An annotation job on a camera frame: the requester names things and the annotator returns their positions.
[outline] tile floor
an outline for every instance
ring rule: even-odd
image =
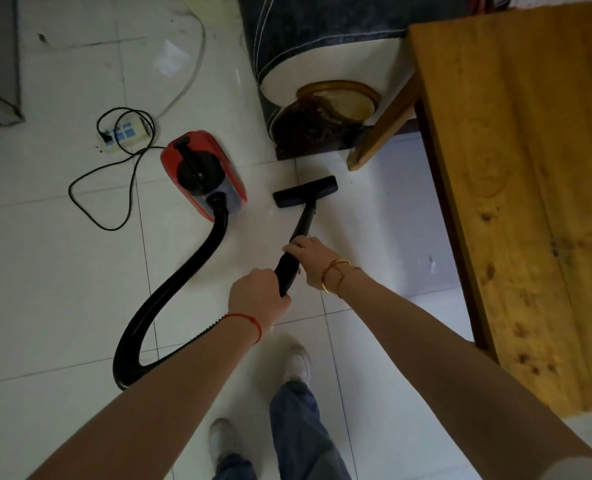
[[[26,477],[119,393],[111,357],[124,326],[210,227],[155,152],[141,163],[134,212],[120,231],[97,229],[67,197],[74,178],[121,158],[96,148],[100,113],[124,104],[157,112],[182,88],[200,46],[196,21],[170,0],[19,0],[19,10],[27,122],[0,129],[0,479]],[[470,339],[418,135],[397,138],[358,173],[346,171],[344,153],[276,162],[240,20],[212,17],[206,25],[203,67],[160,121],[160,143],[189,129],[212,132],[238,166],[249,203],[157,318],[142,361],[213,322],[238,276],[275,265],[299,210],[276,209],[270,194],[329,173],[340,190],[321,201],[312,233]],[[156,63],[167,40],[187,57],[165,75]],[[131,170],[112,168],[79,187],[79,199],[106,225],[124,217]],[[291,295],[287,315],[236,369],[168,479],[212,476],[205,434],[221,415],[240,428],[259,477],[278,478],[267,404],[291,342],[314,360],[312,389],[353,478],[477,478],[343,302],[301,276]],[[592,444],[592,414],[570,425]]]

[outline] vacuum hose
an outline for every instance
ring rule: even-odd
[[[114,380],[116,380],[118,387],[123,390],[176,352],[187,347],[199,337],[202,337],[218,323],[214,323],[200,335],[180,347],[180,349],[162,359],[149,365],[140,365],[140,347],[154,318],[156,318],[158,312],[163,309],[172,296],[212,257],[212,254],[220,246],[220,242],[225,237],[229,217],[225,194],[216,192],[207,197],[207,203],[212,208],[214,216],[214,225],[209,236],[194,255],[149,296],[147,301],[143,303],[138,312],[133,316],[120,342],[118,342],[116,355],[114,356]]]

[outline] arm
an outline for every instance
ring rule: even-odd
[[[290,303],[271,269],[254,269],[229,295],[230,313],[255,317],[264,331]],[[30,480],[163,478],[257,338],[249,320],[223,320],[116,397]]]
[[[340,258],[315,237],[299,236],[284,250],[318,289]],[[348,264],[332,267],[325,285],[364,321],[484,479],[536,479],[557,461],[592,458],[516,379],[422,308]]]

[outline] hand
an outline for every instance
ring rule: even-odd
[[[323,272],[333,261],[340,259],[340,254],[329,249],[317,237],[299,235],[292,242],[283,246],[283,251],[295,257],[307,273],[307,284],[318,290],[323,289]],[[339,263],[332,267],[324,277],[324,285],[331,292],[337,293],[336,286],[343,273],[348,272],[351,265]]]
[[[281,298],[278,277],[271,269],[253,268],[229,290],[229,313],[242,313],[254,317],[263,332],[281,317],[292,304],[292,298]]]

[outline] black cord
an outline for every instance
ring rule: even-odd
[[[110,109],[107,112],[104,112],[99,119],[96,120],[96,131],[98,131],[98,134],[100,135],[101,138],[103,138],[104,141],[108,141],[107,138],[109,138],[106,134],[104,134],[102,131],[100,131],[100,122],[103,120],[103,118],[105,118],[106,116],[108,116],[109,114],[115,112],[115,111],[122,111],[124,110],[124,112],[118,117],[118,119],[116,120],[116,124],[114,125],[114,141],[116,142],[116,144],[118,145],[118,147],[124,151],[125,153],[127,153],[129,156],[127,158],[125,158],[124,160],[121,160],[119,162],[114,162],[114,163],[108,163],[107,165],[102,165],[98,168],[94,168],[92,171],[88,171],[86,174],[81,175],[80,177],[78,177],[76,180],[74,180],[72,183],[70,183],[68,189],[67,189],[67,193],[69,194],[69,198],[71,199],[72,202],[74,202],[74,204],[76,204],[77,208],[81,209],[83,211],[83,213],[89,217],[89,219],[96,224],[98,227],[100,227],[100,229],[103,230],[118,230],[120,228],[122,228],[127,221],[130,219],[130,216],[132,215],[132,206],[133,206],[133,186],[134,186],[134,181],[136,180],[136,169],[138,168],[138,163],[140,163],[140,159],[142,158],[142,155],[144,155],[145,153],[147,153],[151,148],[160,148],[161,150],[164,150],[165,147],[164,146],[154,146],[154,142],[156,141],[156,122],[154,121],[154,118],[152,118],[152,116],[146,112],[146,111],[142,111],[140,109],[132,109],[131,107],[124,107],[124,106],[118,106],[115,108]],[[131,114],[132,112],[138,114],[140,116],[140,119],[143,121],[143,123],[145,123],[148,128],[149,128],[149,142],[147,144],[147,146],[145,146],[144,148],[141,148],[140,150],[138,150],[135,153],[131,153],[129,151],[127,151],[123,145],[120,143],[120,141],[118,141],[118,137],[117,137],[117,131],[119,128],[119,123],[121,122],[121,120],[127,116],[128,114]],[[127,210],[127,217],[125,217],[125,220],[123,221],[122,224],[120,224],[117,227],[114,228],[109,228],[109,227],[105,227],[102,224],[100,224],[95,218],[92,217],[92,215],[87,211],[87,209],[85,209],[77,200],[76,197],[74,197],[74,193],[72,192],[72,189],[74,188],[74,185],[76,185],[77,183],[79,183],[83,178],[86,178],[90,175],[92,175],[92,173],[95,173],[99,170],[102,170],[104,168],[108,168],[114,165],[120,165],[121,163],[127,162],[129,160],[131,160],[133,157],[138,157],[136,160],[136,163],[134,163],[134,169],[132,172],[132,179],[130,180],[130,201],[129,201],[129,209]]]

